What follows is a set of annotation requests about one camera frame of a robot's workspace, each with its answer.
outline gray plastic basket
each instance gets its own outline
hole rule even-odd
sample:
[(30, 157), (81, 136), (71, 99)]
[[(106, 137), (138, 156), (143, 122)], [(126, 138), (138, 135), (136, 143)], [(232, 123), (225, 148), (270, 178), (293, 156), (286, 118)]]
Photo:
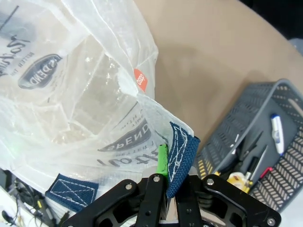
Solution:
[[(221, 168), (252, 127), (261, 124), (258, 119), (272, 103), (277, 106), (276, 109), (284, 112), (285, 117), (281, 117), (281, 120), (290, 119), (283, 127), (284, 135), (288, 137), (285, 140), (285, 153), (280, 158), (278, 156), (278, 162), (275, 160), (272, 163), (275, 164), (274, 170), (250, 194), (281, 211), (297, 195), (303, 184), (303, 96), (289, 80), (248, 85), (198, 152), (196, 166), (201, 178)], [(273, 141), (271, 135), (266, 140)]]

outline beige tabletop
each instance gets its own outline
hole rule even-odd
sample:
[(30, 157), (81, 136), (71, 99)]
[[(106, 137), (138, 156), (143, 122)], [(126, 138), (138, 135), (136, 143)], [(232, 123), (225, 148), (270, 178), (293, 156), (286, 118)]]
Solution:
[[(303, 57), (237, 0), (136, 3), (159, 48), (156, 100), (187, 123), (201, 145), (247, 83), (287, 78), (303, 91)], [(303, 226), (300, 218), (292, 217), (298, 220), (290, 226)]]

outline screw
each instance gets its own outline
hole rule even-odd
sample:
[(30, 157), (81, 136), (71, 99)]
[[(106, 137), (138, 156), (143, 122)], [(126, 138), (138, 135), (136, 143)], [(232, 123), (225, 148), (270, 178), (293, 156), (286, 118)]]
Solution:
[(276, 221), (273, 218), (269, 218), (269, 219), (267, 219), (267, 224), (269, 226), (275, 226)]
[(160, 181), (160, 178), (159, 178), (158, 176), (155, 176), (155, 177), (153, 178), (153, 181), (154, 181), (154, 182), (158, 182), (158, 181)]
[(207, 183), (208, 185), (213, 185), (213, 184), (214, 184), (214, 180), (211, 179), (211, 178), (209, 178), (209, 179), (207, 179), (206, 183)]
[(130, 183), (127, 184), (127, 185), (125, 186), (125, 188), (126, 188), (127, 190), (130, 190), (132, 187), (133, 187), (133, 186), (132, 186)]

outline white marker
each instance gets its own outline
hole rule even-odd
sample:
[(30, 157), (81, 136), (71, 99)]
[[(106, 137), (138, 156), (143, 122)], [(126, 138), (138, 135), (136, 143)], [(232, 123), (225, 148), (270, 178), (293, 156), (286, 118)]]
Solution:
[(277, 114), (273, 114), (270, 116), (271, 125), (273, 127), (272, 137), (276, 144), (276, 150), (280, 155), (284, 153), (284, 137), (283, 137), (283, 129), (281, 118)]

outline blue fabric strap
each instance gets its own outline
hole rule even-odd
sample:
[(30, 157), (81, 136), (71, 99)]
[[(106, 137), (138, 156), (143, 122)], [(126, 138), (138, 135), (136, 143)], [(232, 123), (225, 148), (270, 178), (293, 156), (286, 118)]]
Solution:
[(95, 200), (98, 187), (97, 183), (80, 181), (59, 174), (45, 195), (66, 208), (79, 212)]
[(177, 124), (170, 124), (173, 129), (173, 142), (168, 159), (169, 186), (166, 195), (173, 198), (194, 162), (200, 139), (192, 137)]

